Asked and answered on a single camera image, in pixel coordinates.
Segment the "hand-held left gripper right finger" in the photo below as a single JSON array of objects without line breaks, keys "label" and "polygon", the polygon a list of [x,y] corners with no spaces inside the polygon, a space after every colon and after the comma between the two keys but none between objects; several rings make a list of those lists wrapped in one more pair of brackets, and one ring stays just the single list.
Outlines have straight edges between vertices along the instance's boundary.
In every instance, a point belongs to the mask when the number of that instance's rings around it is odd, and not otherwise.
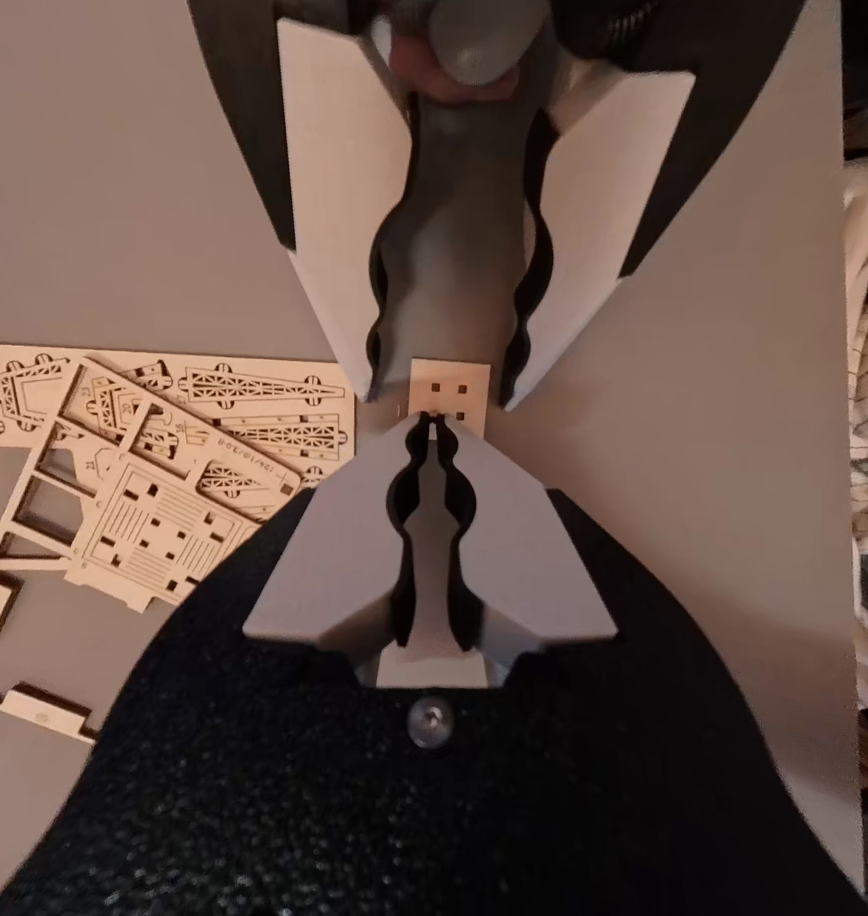
[{"label": "hand-held left gripper right finger", "polygon": [[520,656],[618,634],[548,490],[453,418],[436,419],[450,546],[451,634],[503,683]]}]

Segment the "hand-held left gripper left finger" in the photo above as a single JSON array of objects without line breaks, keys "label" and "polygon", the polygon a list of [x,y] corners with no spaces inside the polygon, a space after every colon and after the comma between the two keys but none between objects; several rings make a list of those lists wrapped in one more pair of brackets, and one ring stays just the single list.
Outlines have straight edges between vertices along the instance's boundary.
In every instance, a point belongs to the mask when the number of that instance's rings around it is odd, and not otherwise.
[{"label": "hand-held left gripper left finger", "polygon": [[313,489],[245,635],[338,652],[355,667],[407,645],[417,587],[405,523],[420,503],[432,421],[409,416]]}]

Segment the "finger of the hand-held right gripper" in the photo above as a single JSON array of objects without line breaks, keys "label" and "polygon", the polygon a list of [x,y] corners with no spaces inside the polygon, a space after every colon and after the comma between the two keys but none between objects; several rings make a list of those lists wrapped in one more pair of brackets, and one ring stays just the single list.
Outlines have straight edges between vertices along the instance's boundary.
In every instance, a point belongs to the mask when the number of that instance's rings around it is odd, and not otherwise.
[{"label": "finger of the hand-held right gripper", "polygon": [[408,103],[370,38],[278,23],[295,244],[289,255],[360,401],[375,395],[379,235],[405,193]]},{"label": "finger of the hand-held right gripper", "polygon": [[694,83],[690,72],[557,71],[527,137],[534,240],[514,294],[503,409],[521,404],[620,285]]}]

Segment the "small square wooden piece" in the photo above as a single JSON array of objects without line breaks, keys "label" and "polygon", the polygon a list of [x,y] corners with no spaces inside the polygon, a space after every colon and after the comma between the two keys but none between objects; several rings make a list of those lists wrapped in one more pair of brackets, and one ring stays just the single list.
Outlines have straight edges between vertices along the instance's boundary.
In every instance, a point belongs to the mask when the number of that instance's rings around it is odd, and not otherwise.
[{"label": "small square wooden piece", "polygon": [[406,412],[451,417],[483,438],[490,375],[488,364],[412,358]]}]

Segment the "person's right hand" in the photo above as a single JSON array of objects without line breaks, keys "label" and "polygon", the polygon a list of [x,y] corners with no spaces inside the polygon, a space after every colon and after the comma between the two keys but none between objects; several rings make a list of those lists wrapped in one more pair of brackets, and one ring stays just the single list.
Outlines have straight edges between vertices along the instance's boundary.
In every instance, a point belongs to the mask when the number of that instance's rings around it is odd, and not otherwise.
[{"label": "person's right hand", "polygon": [[447,107],[508,101],[520,81],[520,68],[514,66],[491,83],[459,83],[442,68],[428,39],[412,34],[393,34],[389,66],[394,76],[409,90],[434,104]]}]

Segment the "wooden puzzle sheet with trusses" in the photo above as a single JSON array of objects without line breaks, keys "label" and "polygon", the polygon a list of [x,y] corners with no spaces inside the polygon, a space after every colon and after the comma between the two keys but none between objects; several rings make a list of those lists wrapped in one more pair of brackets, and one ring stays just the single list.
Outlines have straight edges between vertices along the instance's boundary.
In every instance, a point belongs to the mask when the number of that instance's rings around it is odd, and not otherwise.
[{"label": "wooden puzzle sheet with trusses", "polygon": [[[46,415],[59,406],[63,377],[81,348],[0,343],[0,447],[31,448]],[[356,398],[336,363],[234,356],[98,350],[90,353],[132,383],[256,447],[294,469],[297,493],[315,487],[353,457]],[[109,441],[131,425],[139,399],[86,368],[67,415]],[[58,431],[83,487],[96,489],[112,458],[86,436]],[[172,472],[188,470],[206,439],[174,407],[151,408],[133,452]],[[253,520],[280,502],[234,465],[210,462],[198,489]]]}]

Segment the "wooden puzzle frame sheet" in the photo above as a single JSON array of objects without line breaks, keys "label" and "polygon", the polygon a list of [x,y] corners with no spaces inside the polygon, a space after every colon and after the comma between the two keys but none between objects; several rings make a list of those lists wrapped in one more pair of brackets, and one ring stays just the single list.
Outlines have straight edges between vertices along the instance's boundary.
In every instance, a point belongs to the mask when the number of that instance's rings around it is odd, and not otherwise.
[{"label": "wooden puzzle frame sheet", "polygon": [[[0,516],[0,631],[24,573],[61,573],[75,585],[115,598],[136,612],[154,601],[181,604],[211,571],[298,493],[294,469],[170,404],[153,390],[98,364],[90,353],[70,363],[59,406],[46,415]],[[84,369],[96,370],[139,399],[131,425],[109,441],[67,415]],[[174,407],[206,439],[177,474],[133,452],[150,410]],[[78,480],[72,452],[54,448],[58,431],[86,436],[112,458],[96,489]],[[197,488],[210,462],[234,465],[282,503],[253,520]]]}]

